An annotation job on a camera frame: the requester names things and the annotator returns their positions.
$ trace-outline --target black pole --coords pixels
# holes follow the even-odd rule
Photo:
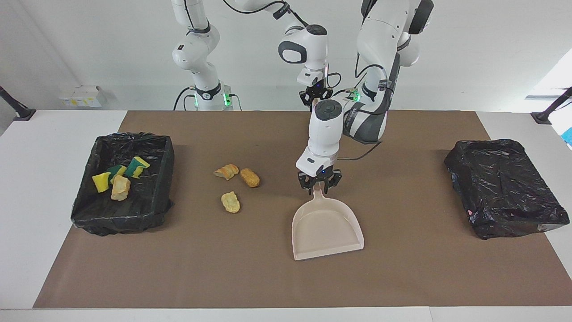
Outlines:
[[[548,115],[556,111],[556,109],[560,107],[560,105],[562,105],[565,101],[567,101],[570,98],[570,96],[572,96],[572,87],[567,89],[566,92],[564,92],[564,94],[562,94],[552,104],[550,104],[550,106],[544,112],[530,113],[530,115],[533,116],[533,119],[538,124],[552,124],[550,123],[550,121],[548,121]]]
[[[10,94],[8,94],[8,92],[6,92],[2,86],[0,86],[0,97],[3,98],[4,101],[6,101],[6,103],[8,103],[8,105],[10,105],[16,111],[17,116],[14,118],[14,121],[28,121],[35,113],[35,109],[28,108],[24,104],[17,101]]]

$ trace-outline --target white table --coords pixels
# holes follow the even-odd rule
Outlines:
[[[31,309],[71,225],[67,214],[94,139],[116,132],[125,114],[38,111],[0,136],[0,321],[572,321],[572,307]],[[556,132],[528,114],[478,115],[492,139],[524,145],[554,195],[572,211],[572,151]],[[572,226],[547,236],[571,275]]]

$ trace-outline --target green light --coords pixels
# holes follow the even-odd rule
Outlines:
[[[226,106],[230,106],[232,104],[232,100],[230,97],[228,97],[228,94],[223,93],[224,96],[224,105]]]

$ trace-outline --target bread piece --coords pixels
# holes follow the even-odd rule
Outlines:
[[[258,177],[258,175],[256,175],[254,171],[250,170],[249,168],[240,170],[240,176],[250,188],[258,187],[260,184],[260,177]]]
[[[236,194],[234,191],[224,194],[222,197],[220,197],[220,201],[223,202],[224,209],[229,213],[236,214],[239,212],[240,202],[236,198]]]
[[[129,194],[129,188],[131,188],[131,181],[124,176],[116,175],[113,179],[113,188],[111,190],[111,199],[117,201],[123,201],[127,199]]]
[[[227,164],[226,166],[214,172],[215,176],[225,178],[227,181],[229,181],[233,176],[235,176],[235,174],[239,174],[239,168],[234,164]]]

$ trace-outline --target sponge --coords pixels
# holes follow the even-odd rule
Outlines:
[[[109,175],[109,183],[113,184],[113,179],[115,179],[116,176],[122,176],[125,173],[125,170],[127,170],[127,167],[120,164],[109,168],[108,172],[111,173]]]
[[[147,161],[141,159],[139,156],[136,156],[131,160],[131,163],[129,163],[127,170],[125,170],[125,175],[139,179],[139,175],[141,175],[143,169],[147,169],[148,167],[150,167],[150,164],[147,163]]]
[[[103,193],[109,190],[109,175],[111,172],[104,172],[92,177],[93,183],[96,184],[97,192]]]

